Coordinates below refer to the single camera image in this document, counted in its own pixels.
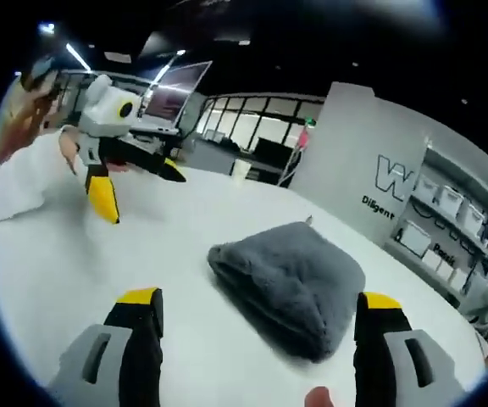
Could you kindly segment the person's left hand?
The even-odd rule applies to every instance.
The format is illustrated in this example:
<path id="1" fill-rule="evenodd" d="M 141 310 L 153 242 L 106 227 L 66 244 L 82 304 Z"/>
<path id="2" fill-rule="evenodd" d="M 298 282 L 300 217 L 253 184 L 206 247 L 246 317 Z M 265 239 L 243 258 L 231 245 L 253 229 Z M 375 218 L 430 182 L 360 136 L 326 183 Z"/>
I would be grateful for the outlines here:
<path id="1" fill-rule="evenodd" d="M 60 153 L 64 157 L 71 172 L 75 175 L 75 158 L 78 154 L 77 141 L 79 138 L 78 130 L 73 126 L 65 126 L 59 135 L 58 145 Z"/>

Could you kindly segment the person's right hand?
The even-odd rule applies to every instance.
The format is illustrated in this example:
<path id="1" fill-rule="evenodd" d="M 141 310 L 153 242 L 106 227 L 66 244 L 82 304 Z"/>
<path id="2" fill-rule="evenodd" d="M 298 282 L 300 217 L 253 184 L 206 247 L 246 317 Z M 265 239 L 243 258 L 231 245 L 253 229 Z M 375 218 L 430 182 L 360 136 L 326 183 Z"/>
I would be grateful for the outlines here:
<path id="1" fill-rule="evenodd" d="M 334 407 L 330 397 L 330 391 L 325 386 L 312 388 L 305 396 L 305 407 Z"/>

